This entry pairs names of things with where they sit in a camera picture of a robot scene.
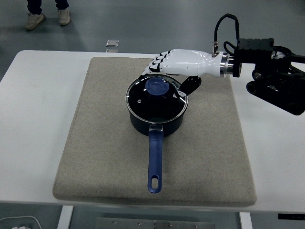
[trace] robotic hand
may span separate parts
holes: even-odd
[[[210,74],[223,78],[230,72],[228,54],[220,52],[213,57],[211,54],[195,50],[173,49],[156,56],[142,72],[142,75],[165,73],[169,75],[198,76]]]

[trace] pot lid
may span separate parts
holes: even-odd
[[[126,93],[129,111],[150,123],[169,122],[186,110],[188,98],[174,97],[180,83],[167,75],[151,74],[135,80]]]

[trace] person's leg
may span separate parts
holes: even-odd
[[[56,2],[56,7],[59,10],[65,10],[66,8],[69,7],[67,0],[55,0],[55,2]]]
[[[41,14],[41,0],[28,0],[28,10],[32,14]]]
[[[28,10],[30,13],[25,28],[33,30],[45,19],[45,16],[41,13],[41,0],[28,0]]]
[[[58,17],[60,25],[67,25],[71,21],[70,11],[68,8],[69,4],[67,0],[55,0],[56,7],[58,9]]]

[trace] white table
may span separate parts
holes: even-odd
[[[0,202],[101,206],[57,200],[52,195],[89,62],[95,56],[155,55],[56,51],[17,54],[0,82]],[[303,64],[295,66],[305,70]],[[246,208],[190,209],[305,213],[305,114],[294,116],[250,95],[245,86],[252,80],[253,68],[244,64],[241,77],[231,80],[257,202]]]

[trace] sneaker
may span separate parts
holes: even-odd
[[[41,14],[32,14],[32,13],[28,13],[28,21],[25,24],[25,28],[27,30],[33,30],[36,28],[36,26],[42,22],[43,20],[45,20],[46,17],[44,16],[43,13]]]
[[[67,25],[71,21],[70,11],[68,9],[58,10],[59,24]]]

